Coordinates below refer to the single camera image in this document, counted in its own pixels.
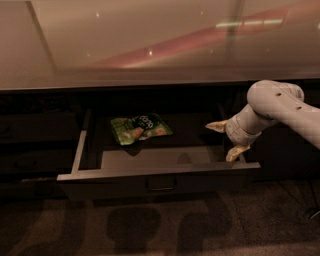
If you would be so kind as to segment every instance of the drawer front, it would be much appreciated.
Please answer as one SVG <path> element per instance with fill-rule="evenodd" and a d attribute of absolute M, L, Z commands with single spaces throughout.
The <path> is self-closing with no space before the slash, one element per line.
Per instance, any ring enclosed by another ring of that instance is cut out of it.
<path fill-rule="evenodd" d="M 239 189 L 253 180 L 257 170 L 94 179 L 78 179 L 75 175 L 73 180 L 59 179 L 58 182 L 71 200 L 111 199 Z"/>
<path fill-rule="evenodd" d="M 73 113 L 10 115 L 0 117 L 0 143 L 75 140 L 78 138 Z"/>
<path fill-rule="evenodd" d="M 73 151 L 41 150 L 0 155 L 1 175 L 28 174 L 37 172 L 55 172 L 71 169 Z"/>

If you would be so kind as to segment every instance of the green bag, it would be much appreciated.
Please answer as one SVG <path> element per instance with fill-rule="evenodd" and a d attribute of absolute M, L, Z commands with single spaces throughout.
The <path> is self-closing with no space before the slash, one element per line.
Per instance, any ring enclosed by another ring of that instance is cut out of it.
<path fill-rule="evenodd" d="M 138 140 L 173 134 L 169 126 L 154 113 L 133 118 L 115 118 L 111 120 L 112 132 L 117 142 L 131 145 Z"/>

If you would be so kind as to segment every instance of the drawer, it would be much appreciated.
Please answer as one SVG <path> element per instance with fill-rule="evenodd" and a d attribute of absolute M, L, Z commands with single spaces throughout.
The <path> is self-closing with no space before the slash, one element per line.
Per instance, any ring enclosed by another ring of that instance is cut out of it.
<path fill-rule="evenodd" d="M 0 144 L 75 140 L 79 128 L 73 113 L 4 115 Z"/>
<path fill-rule="evenodd" d="M 0 175 L 4 177 L 25 177 L 37 173 L 58 173 L 70 170 L 73 150 L 51 149 L 15 152 L 0 155 Z"/>
<path fill-rule="evenodd" d="M 107 199 L 238 189 L 260 169 L 258 162 L 225 161 L 225 135 L 205 129 L 221 120 L 221 108 L 212 112 L 160 114 L 174 134 L 116 144 L 108 116 L 87 115 L 72 172 L 58 183 L 72 200 Z"/>

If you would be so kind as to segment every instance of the drawer handle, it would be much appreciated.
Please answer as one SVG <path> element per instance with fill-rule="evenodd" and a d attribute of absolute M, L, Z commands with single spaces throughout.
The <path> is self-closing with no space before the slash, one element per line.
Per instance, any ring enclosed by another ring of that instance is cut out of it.
<path fill-rule="evenodd" d="M 15 161 L 14 167 L 18 169 L 31 169 L 37 166 L 37 159 L 33 157 L 23 157 Z"/>
<path fill-rule="evenodd" d="M 177 181 L 175 177 L 166 177 L 166 178 L 151 178 L 146 182 L 147 191 L 171 191 L 177 187 Z"/>

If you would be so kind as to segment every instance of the closed drawer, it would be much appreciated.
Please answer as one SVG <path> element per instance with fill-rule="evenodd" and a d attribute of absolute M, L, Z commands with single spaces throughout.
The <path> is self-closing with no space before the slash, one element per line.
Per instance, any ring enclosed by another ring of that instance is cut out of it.
<path fill-rule="evenodd" d="M 0 117 L 0 144 L 75 140 L 78 135 L 73 113 Z"/>

